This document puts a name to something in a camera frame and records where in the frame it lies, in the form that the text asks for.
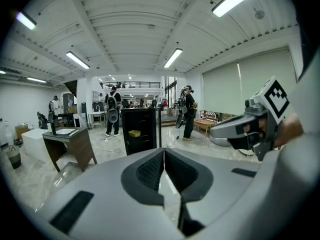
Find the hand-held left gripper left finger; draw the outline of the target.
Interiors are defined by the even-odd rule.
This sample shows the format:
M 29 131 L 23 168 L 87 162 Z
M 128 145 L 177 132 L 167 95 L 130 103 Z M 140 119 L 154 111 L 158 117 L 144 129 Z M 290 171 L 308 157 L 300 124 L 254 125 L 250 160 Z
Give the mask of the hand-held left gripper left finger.
M 122 187 L 140 204 L 163 206 L 164 197 L 159 194 L 159 186 L 164 168 L 164 149 L 150 149 L 146 156 L 122 171 Z

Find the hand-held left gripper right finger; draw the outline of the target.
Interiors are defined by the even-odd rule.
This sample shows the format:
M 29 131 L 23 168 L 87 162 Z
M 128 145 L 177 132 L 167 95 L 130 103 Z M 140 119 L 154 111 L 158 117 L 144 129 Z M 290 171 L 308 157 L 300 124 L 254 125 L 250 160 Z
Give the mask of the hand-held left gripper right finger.
M 171 148 L 164 149 L 164 164 L 183 204 L 202 200 L 214 182 L 209 168 Z

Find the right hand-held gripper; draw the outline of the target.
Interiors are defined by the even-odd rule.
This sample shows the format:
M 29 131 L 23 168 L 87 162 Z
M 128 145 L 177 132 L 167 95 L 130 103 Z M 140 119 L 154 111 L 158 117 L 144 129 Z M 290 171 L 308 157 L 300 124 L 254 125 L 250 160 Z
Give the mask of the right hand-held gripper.
M 227 138 L 236 150 L 252 150 L 261 162 L 275 148 L 280 122 L 290 102 L 275 76 L 245 100 L 244 113 L 210 128 L 213 138 Z M 259 119 L 267 119 L 267 133 L 259 129 Z

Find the person's right hand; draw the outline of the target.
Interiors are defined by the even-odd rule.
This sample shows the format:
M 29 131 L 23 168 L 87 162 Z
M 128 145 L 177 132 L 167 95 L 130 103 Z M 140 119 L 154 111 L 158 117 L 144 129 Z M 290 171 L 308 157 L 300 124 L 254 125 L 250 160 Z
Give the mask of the person's right hand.
M 260 118 L 258 120 L 259 129 L 266 135 L 268 129 L 268 119 L 267 118 Z

